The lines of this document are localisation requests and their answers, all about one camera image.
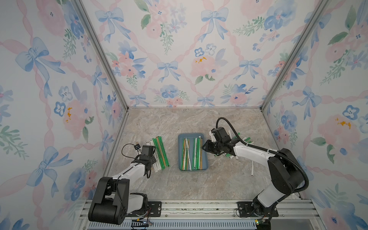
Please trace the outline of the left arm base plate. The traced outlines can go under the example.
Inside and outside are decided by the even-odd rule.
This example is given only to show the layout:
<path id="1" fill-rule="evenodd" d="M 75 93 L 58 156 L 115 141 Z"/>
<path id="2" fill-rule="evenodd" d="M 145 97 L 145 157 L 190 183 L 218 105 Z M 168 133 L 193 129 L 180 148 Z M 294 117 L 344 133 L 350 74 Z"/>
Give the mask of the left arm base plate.
<path id="1" fill-rule="evenodd" d="M 143 206 L 135 211 L 132 211 L 126 215 L 126 217 L 142 218 L 142 217 L 160 217 L 162 212 L 161 201 L 148 201 L 143 203 Z"/>

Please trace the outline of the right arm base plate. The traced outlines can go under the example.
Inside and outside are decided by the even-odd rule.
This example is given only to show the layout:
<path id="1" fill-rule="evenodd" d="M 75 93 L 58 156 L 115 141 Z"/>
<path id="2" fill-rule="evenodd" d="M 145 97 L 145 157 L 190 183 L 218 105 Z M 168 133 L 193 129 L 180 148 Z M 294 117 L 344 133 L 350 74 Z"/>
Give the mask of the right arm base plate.
<path id="1" fill-rule="evenodd" d="M 278 217 L 278 211 L 276 205 L 278 202 L 274 203 L 270 207 L 266 208 L 261 203 L 253 201 L 239 201 L 237 204 L 237 216 L 241 218 L 247 217 Z"/>

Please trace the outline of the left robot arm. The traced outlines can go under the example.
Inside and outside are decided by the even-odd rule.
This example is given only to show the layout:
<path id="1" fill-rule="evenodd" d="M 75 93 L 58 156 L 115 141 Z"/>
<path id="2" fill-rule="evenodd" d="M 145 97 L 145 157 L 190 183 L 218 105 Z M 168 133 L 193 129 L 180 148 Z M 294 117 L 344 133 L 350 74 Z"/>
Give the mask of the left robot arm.
<path id="1" fill-rule="evenodd" d="M 157 162 L 155 151 L 156 147 L 144 145 L 128 168 L 99 180 L 89 208 L 89 221 L 120 225 L 130 214 L 142 218 L 149 215 L 147 195 L 131 193 L 130 185 L 143 177 L 150 178 L 152 165 Z"/>

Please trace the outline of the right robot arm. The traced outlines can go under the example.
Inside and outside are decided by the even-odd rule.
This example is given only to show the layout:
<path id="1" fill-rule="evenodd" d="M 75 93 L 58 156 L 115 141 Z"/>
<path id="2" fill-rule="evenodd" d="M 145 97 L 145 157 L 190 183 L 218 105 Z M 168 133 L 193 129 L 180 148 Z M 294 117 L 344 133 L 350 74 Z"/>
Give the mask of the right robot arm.
<path id="1" fill-rule="evenodd" d="M 271 150 L 253 145 L 248 139 L 225 138 L 219 141 L 207 140 L 202 149 L 217 156 L 229 154 L 246 158 L 261 164 L 269 170 L 271 183 L 263 189 L 247 208 L 249 215 L 271 216 L 277 204 L 294 193 L 304 191 L 309 186 L 309 179 L 289 149 Z"/>

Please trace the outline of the blue plastic storage tray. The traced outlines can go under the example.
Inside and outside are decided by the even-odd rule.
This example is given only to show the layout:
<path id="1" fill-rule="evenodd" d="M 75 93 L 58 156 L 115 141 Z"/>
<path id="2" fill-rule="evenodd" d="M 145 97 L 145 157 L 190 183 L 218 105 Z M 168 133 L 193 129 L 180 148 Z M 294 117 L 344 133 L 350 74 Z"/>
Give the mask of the blue plastic storage tray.
<path id="1" fill-rule="evenodd" d="M 193 172 L 193 171 L 205 171 L 209 168 L 209 161 L 208 161 L 208 157 L 207 157 L 207 153 L 202 150 L 202 170 L 196 170 L 194 168 L 194 150 L 195 150 L 195 138 L 201 137 L 202 138 L 202 146 L 204 145 L 204 134 L 202 133 L 183 133 L 180 134 L 178 136 L 178 144 L 179 144 L 179 152 L 178 152 L 178 163 L 179 163 L 179 170 L 181 170 L 181 166 L 182 166 L 182 141 L 183 139 L 188 139 L 189 141 L 189 152 L 190 152 L 190 160 L 191 160 L 191 167 L 192 170 L 191 171 L 182 171 L 182 172 Z"/>

